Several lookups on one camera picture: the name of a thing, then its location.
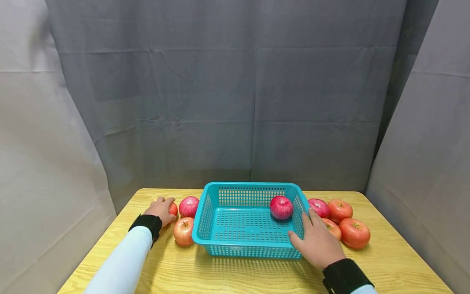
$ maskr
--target basket rim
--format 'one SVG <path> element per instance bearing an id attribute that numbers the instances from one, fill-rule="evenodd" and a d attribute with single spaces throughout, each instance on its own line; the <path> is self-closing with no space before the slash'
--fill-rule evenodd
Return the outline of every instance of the basket rim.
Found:
<path id="1" fill-rule="evenodd" d="M 304 193 L 302 192 L 302 189 L 294 184 L 294 183 L 283 183 L 283 182 L 210 182 L 207 183 L 206 186 L 204 187 L 204 190 L 201 194 L 201 198 L 199 200 L 199 206 L 196 211 L 196 216 L 194 217 L 194 228 L 193 232 L 191 233 L 191 237 L 194 241 L 194 243 L 199 244 L 199 245 L 214 245 L 214 246 L 243 246 L 243 247 L 269 247 L 269 248 L 290 248 L 290 249 L 295 249 L 294 246 L 292 246 L 291 243 L 274 243 L 274 242 L 252 242 L 252 241 L 223 241 L 223 240 L 205 240 L 205 239 L 200 239 L 197 236 L 197 231 L 199 229 L 199 225 L 201 222 L 201 217 L 202 217 L 202 207 L 204 206 L 204 203 L 207 199 L 207 192 L 208 189 L 213 186 L 213 185 L 239 185 L 240 187 L 243 186 L 248 186 L 248 185 L 264 185 L 264 186 L 279 186 L 279 185 L 284 185 L 284 186 L 291 186 L 294 187 L 298 195 L 300 197 L 300 200 L 303 204 L 304 211 L 307 212 L 310 205 L 308 204 L 307 198 L 305 197 Z"/>

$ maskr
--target white sleeve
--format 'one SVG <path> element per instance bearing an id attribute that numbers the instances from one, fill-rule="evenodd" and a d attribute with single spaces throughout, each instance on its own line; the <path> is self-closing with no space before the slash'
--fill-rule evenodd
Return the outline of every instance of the white sleeve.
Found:
<path id="1" fill-rule="evenodd" d="M 142 226 L 132 228 L 95 274 L 85 293 L 134 293 L 151 247 L 150 230 Z"/>
<path id="2" fill-rule="evenodd" d="M 377 294 L 377 291 L 372 285 L 364 285 L 352 291 L 351 294 Z"/>

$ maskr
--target fabric backdrop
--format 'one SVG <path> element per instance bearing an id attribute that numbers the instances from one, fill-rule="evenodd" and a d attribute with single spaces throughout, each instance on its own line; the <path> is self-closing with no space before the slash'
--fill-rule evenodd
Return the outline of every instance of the fabric backdrop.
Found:
<path id="1" fill-rule="evenodd" d="M 365 188 L 406 0 L 47 0 L 117 211 L 139 187 Z"/>
<path id="2" fill-rule="evenodd" d="M 438 3 L 439 0 L 407 1 L 397 44 L 397 52 L 393 61 L 392 73 L 385 98 L 376 151 L 382 143 Z"/>
<path id="3" fill-rule="evenodd" d="M 366 191 L 457 294 L 470 289 L 469 11 L 437 5 Z"/>
<path id="4" fill-rule="evenodd" d="M 44 1 L 0 1 L 0 293 L 56 293 L 116 213 Z"/>

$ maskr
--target yellow table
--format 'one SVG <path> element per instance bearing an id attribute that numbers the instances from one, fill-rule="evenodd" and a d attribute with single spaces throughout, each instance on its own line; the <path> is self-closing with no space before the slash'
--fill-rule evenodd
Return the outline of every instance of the yellow table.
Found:
<path id="1" fill-rule="evenodd" d="M 158 196 L 176 203 L 202 190 L 142 189 L 132 197 L 59 293 L 81 293 L 93 275 L 127 233 L 129 226 Z M 304 191 L 309 198 L 349 202 L 354 217 L 372 234 L 361 251 L 345 247 L 381 294 L 452 293 L 374 206 L 357 192 Z M 299 261 L 211 257 L 204 248 L 175 244 L 172 225 L 147 256 L 136 293 L 326 293 L 322 274 L 304 259 Z"/>

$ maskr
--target blue plastic basket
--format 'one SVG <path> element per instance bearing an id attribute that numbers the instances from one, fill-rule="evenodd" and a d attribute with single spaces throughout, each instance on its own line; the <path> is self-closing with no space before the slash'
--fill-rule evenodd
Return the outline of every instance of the blue plastic basket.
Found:
<path id="1" fill-rule="evenodd" d="M 286 221 L 274 219 L 269 211 L 276 195 L 294 205 Z M 287 231 L 304 237 L 302 212 L 308 208 L 295 184 L 212 182 L 202 193 L 192 237 L 210 255 L 298 259 L 300 252 L 290 244 Z"/>

